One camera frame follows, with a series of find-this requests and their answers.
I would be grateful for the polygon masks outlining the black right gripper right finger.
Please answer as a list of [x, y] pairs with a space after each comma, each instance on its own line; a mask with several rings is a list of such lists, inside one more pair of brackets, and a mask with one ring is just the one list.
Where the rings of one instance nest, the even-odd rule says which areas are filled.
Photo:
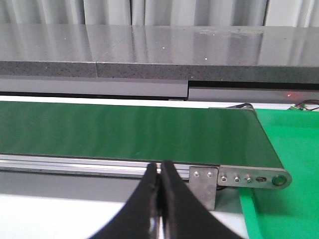
[[166, 239], [240, 239], [200, 203], [171, 161], [161, 163], [161, 196]]

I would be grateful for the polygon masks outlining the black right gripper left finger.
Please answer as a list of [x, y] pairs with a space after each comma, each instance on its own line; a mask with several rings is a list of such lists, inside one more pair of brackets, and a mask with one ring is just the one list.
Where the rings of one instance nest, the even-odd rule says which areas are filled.
[[159, 235], [157, 166], [147, 165], [138, 186], [122, 209], [93, 239], [156, 239]]

